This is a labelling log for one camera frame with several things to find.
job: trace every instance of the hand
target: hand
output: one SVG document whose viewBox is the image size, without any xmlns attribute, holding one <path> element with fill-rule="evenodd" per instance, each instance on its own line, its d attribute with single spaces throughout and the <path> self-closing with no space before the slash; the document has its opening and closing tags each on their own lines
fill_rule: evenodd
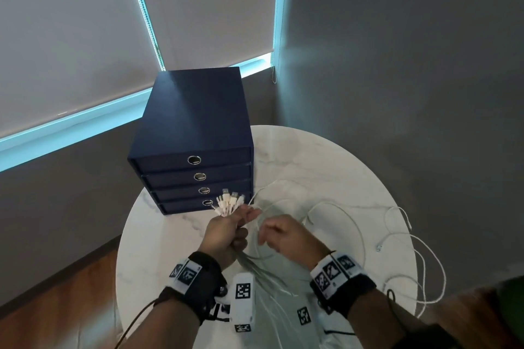
<svg viewBox="0 0 524 349">
<path fill-rule="evenodd" d="M 262 213 L 246 204 L 228 216 L 216 216 L 207 224 L 204 239 L 198 251 L 211 255 L 226 269 L 236 260 L 236 252 L 247 246 L 247 229 L 242 227 Z"/>
<path fill-rule="evenodd" d="M 310 271 L 331 252 L 291 215 L 272 216 L 262 223 L 258 245 L 264 243 Z"/>
</svg>

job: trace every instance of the gray wall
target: gray wall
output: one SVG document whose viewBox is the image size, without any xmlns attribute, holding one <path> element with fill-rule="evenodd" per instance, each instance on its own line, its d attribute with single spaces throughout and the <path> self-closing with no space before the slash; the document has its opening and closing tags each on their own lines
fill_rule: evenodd
<svg viewBox="0 0 524 349">
<path fill-rule="evenodd" d="M 370 167 L 442 259 L 448 293 L 523 274 L 524 0 L 285 7 L 278 123 Z"/>
<path fill-rule="evenodd" d="M 272 124 L 271 70 L 243 79 Z M 142 186 L 126 157 L 139 121 L 0 173 L 0 306 L 122 233 Z"/>
</svg>

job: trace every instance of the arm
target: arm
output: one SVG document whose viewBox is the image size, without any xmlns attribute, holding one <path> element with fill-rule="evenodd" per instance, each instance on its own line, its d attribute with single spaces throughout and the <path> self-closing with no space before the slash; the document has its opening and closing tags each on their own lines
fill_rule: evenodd
<svg viewBox="0 0 524 349">
<path fill-rule="evenodd" d="M 247 246 L 247 229 L 242 226 L 260 213 L 244 204 L 229 216 L 216 216 L 207 225 L 198 251 L 211 255 L 222 270 L 226 269 L 236 260 L 237 251 Z M 169 299 L 153 308 L 122 348 L 191 349 L 199 327 L 200 321 L 189 306 Z"/>
<path fill-rule="evenodd" d="M 275 216 L 264 221 L 258 234 L 258 244 L 264 243 L 309 271 L 331 253 L 329 248 L 290 215 Z M 375 289 L 358 297 L 345 315 L 365 349 L 390 349 L 407 331 L 416 331 L 425 326 L 402 307 L 388 302 L 388 298 Z"/>
</svg>

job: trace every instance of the green object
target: green object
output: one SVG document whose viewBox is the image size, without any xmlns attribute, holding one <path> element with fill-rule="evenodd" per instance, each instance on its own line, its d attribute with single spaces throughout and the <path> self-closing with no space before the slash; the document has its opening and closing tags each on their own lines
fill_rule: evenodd
<svg viewBox="0 0 524 349">
<path fill-rule="evenodd" d="M 524 344 L 524 276 L 503 283 L 498 301 L 507 326 Z"/>
</svg>

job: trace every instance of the black cable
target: black cable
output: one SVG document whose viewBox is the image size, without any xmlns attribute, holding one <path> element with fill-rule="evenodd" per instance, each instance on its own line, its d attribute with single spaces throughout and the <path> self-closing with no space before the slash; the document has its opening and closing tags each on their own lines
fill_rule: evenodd
<svg viewBox="0 0 524 349">
<path fill-rule="evenodd" d="M 397 314 L 395 313 L 395 311 L 393 310 L 393 305 L 392 303 L 397 303 L 397 299 L 395 297 L 395 292 L 392 290 L 392 289 L 388 289 L 387 292 L 386 292 L 386 296 L 388 297 L 388 306 L 389 306 L 389 310 L 392 312 L 393 316 L 395 317 L 395 319 L 397 320 L 397 322 L 400 324 L 400 326 L 402 327 L 402 329 L 404 330 L 404 332 L 406 334 L 409 335 L 410 331 L 408 330 L 408 328 L 404 325 L 404 323 L 402 323 L 402 321 L 400 321 L 399 317 L 397 316 Z"/>
<path fill-rule="evenodd" d="M 127 328 L 127 330 L 122 334 L 122 336 L 120 337 L 120 340 L 117 342 L 116 346 L 115 346 L 115 349 L 117 349 L 122 341 L 124 340 L 124 338 L 126 338 L 126 335 L 127 333 L 129 332 L 129 330 L 131 329 L 131 327 L 133 327 L 133 325 L 135 324 L 135 322 L 137 321 L 137 319 L 141 316 L 142 313 L 144 313 L 146 311 L 146 309 L 148 307 L 150 307 L 151 305 L 154 304 L 154 302 L 156 301 L 156 299 L 154 299 L 153 301 L 151 301 L 150 303 L 148 303 L 137 315 L 136 317 L 134 318 L 133 321 L 131 321 L 131 324 L 129 325 L 129 327 Z"/>
<path fill-rule="evenodd" d="M 356 335 L 354 332 L 346 332 L 346 331 L 335 331 L 335 330 L 324 330 L 324 334 L 340 334 L 340 335 Z"/>
</svg>

